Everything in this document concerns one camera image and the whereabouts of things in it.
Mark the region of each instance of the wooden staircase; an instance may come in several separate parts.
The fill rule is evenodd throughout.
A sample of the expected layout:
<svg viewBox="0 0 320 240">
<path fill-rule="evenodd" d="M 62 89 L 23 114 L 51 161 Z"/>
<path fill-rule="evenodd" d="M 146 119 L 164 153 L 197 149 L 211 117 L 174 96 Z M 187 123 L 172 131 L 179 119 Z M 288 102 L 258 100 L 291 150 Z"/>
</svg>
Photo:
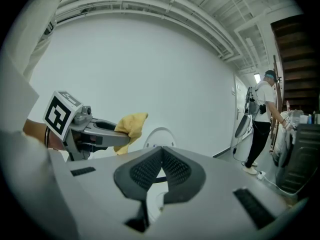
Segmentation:
<svg viewBox="0 0 320 240">
<path fill-rule="evenodd" d="M 283 69 L 282 110 L 319 110 L 320 69 L 310 37 L 304 31 L 304 15 L 288 17 L 271 24 Z"/>
</svg>

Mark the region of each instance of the person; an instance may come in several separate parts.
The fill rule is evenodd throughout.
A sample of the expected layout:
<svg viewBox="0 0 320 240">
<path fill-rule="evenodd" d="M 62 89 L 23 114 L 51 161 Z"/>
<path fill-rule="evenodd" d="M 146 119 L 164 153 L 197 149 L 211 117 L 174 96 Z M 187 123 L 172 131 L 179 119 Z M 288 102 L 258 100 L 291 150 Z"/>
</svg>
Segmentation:
<svg viewBox="0 0 320 240">
<path fill-rule="evenodd" d="M 255 160 L 266 145 L 271 127 L 271 114 L 286 130 L 289 131 L 293 129 L 293 126 L 280 115 L 276 108 L 273 86 L 277 82 L 278 80 L 275 72 L 273 70 L 268 70 L 265 72 L 263 80 L 254 87 L 258 99 L 257 104 L 262 106 L 265 105 L 265 112 L 261 114 L 260 111 L 258 111 L 257 114 L 252 115 L 253 140 L 249 156 L 243 166 L 243 170 L 251 175 L 256 175 L 258 173 L 253 166 L 258 165 Z"/>
<path fill-rule="evenodd" d="M 3 43 L 0 60 L 16 69 L 27 81 L 50 44 L 56 27 L 55 13 L 61 0 L 30 0 L 21 10 Z M 27 119 L 23 132 L 44 144 L 47 126 Z M 63 150 L 60 139 L 50 132 L 48 147 Z"/>
</svg>

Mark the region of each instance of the white ceiling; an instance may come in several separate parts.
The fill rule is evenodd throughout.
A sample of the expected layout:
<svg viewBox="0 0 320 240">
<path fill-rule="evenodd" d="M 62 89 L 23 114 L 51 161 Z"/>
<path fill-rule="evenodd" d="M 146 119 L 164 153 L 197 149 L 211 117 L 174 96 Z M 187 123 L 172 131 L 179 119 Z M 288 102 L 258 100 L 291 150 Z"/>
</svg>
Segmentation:
<svg viewBox="0 0 320 240">
<path fill-rule="evenodd" d="M 212 46 L 226 63 L 247 75 L 273 68 L 269 39 L 273 39 L 266 15 L 292 5 L 292 0 L 62 0 L 58 24 L 94 14 L 131 13 L 158 17 L 178 24 Z"/>
</svg>

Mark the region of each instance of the yellow cloth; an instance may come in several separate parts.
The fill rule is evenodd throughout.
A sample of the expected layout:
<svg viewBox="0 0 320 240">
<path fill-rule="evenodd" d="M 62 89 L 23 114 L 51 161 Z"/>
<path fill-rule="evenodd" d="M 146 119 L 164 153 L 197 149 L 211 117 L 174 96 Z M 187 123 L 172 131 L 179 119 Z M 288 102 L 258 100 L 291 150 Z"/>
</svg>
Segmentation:
<svg viewBox="0 0 320 240">
<path fill-rule="evenodd" d="M 130 142 L 124 146 L 114 146 L 113 149 L 117 155 L 127 154 L 129 145 L 141 137 L 142 127 L 144 126 L 147 118 L 148 113 L 136 113 L 127 115 L 120 120 L 114 131 L 128 134 Z"/>
</svg>

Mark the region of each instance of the white sneaker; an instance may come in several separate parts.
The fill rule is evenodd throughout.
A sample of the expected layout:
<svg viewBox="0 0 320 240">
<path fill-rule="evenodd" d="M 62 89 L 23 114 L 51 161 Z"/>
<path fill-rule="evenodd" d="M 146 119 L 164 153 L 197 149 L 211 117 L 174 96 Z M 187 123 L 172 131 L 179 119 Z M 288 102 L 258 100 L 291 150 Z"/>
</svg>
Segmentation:
<svg viewBox="0 0 320 240">
<path fill-rule="evenodd" d="M 247 168 L 247 167 L 242 167 L 242 170 L 244 170 L 246 173 L 251 174 L 251 175 L 256 175 L 258 171 L 254 169 L 253 167 Z"/>
</svg>

